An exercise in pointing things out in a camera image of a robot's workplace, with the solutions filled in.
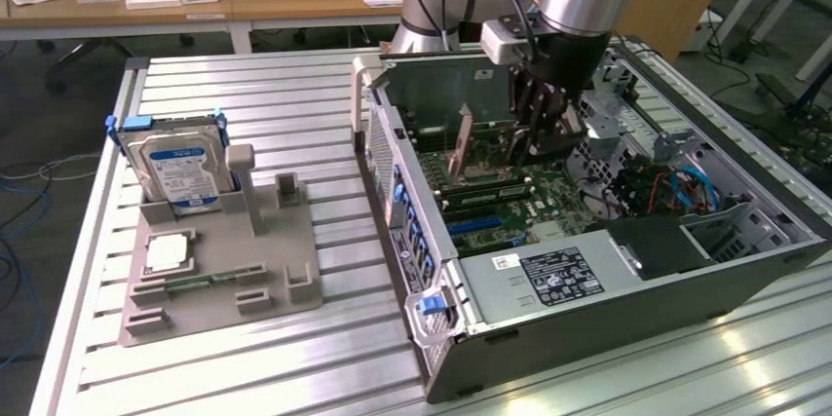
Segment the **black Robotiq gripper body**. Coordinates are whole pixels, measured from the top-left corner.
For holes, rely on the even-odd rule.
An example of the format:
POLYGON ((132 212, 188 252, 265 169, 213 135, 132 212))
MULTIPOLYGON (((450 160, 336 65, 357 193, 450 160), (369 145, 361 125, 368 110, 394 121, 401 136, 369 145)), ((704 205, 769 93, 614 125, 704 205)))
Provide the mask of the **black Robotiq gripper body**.
POLYGON ((518 68, 565 95, 577 95, 592 79, 610 36, 609 32, 598 36, 537 34, 537 53, 518 63, 518 68))

